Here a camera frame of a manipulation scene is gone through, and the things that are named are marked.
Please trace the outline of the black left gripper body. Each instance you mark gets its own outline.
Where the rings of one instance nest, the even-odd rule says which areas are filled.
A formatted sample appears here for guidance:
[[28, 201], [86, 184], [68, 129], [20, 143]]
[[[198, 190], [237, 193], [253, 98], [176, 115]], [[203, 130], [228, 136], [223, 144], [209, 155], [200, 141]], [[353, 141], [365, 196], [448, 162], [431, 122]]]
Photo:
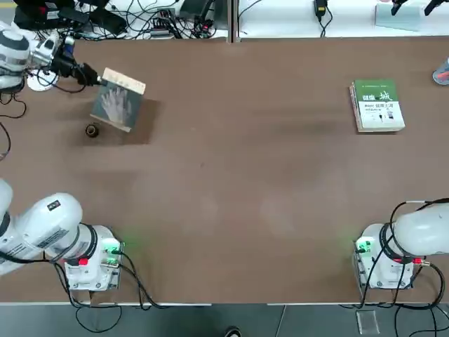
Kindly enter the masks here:
[[84, 76], [83, 66], [74, 58], [74, 45], [61, 44], [52, 60], [52, 72], [63, 77]]

